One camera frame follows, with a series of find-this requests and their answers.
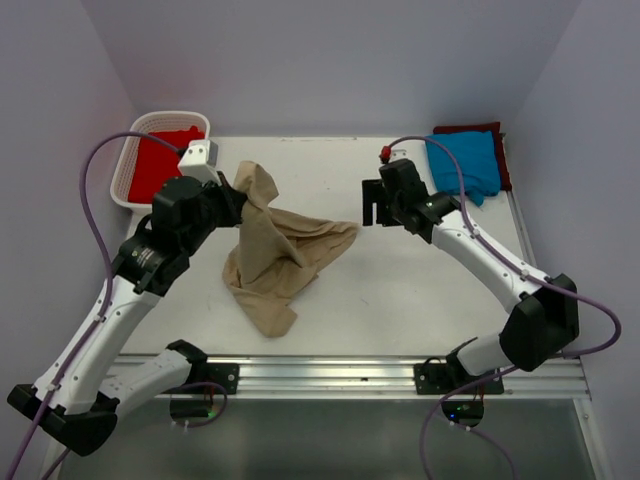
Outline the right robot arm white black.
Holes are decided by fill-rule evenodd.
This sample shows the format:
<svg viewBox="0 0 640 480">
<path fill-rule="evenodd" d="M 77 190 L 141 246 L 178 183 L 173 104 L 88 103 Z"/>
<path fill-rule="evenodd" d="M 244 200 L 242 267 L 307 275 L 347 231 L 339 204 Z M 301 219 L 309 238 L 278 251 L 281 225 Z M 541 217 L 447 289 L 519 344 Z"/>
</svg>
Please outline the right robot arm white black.
<svg viewBox="0 0 640 480">
<path fill-rule="evenodd" d="M 531 372 L 578 337 L 577 287 L 568 276 L 551 278 L 502 245 L 483 246 L 486 232 L 465 220 L 453 196 L 429 193 L 412 161 L 392 161 L 379 173 L 362 183 L 364 225 L 401 226 L 439 248 L 473 274 L 508 315 L 500 332 L 474 337 L 444 362 L 427 365 L 427 379 L 445 378 L 454 391 L 468 392 L 482 376 L 504 367 Z"/>
</svg>

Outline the beige polo shirt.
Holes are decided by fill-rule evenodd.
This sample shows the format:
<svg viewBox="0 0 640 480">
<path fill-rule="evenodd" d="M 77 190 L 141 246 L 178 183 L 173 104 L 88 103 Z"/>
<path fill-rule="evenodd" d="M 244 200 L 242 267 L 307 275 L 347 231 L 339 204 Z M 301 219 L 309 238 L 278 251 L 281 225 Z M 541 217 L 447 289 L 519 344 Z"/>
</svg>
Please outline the beige polo shirt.
<svg viewBox="0 0 640 480">
<path fill-rule="evenodd" d="M 279 191 L 255 162 L 239 164 L 233 188 L 246 194 L 247 201 L 223 282 L 263 336 L 283 337 L 297 319 L 290 308 L 294 297 L 353 245 L 359 226 L 271 207 Z"/>
</svg>

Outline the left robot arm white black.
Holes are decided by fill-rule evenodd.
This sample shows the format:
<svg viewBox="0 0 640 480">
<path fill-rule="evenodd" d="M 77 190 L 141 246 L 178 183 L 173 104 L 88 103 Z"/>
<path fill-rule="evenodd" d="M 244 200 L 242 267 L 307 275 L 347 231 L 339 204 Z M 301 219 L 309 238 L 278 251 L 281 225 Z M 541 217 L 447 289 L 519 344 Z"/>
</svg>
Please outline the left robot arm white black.
<svg viewBox="0 0 640 480">
<path fill-rule="evenodd" d="M 217 228 L 241 222 L 245 194 L 217 171 L 208 181 L 168 180 L 119 248 L 90 313 L 54 364 L 13 387 L 10 406 L 79 456 L 98 450 L 126 414 L 169 390 L 193 393 L 208 379 L 206 356 L 184 340 L 119 377 L 107 372 L 139 323 L 190 267 Z"/>
</svg>

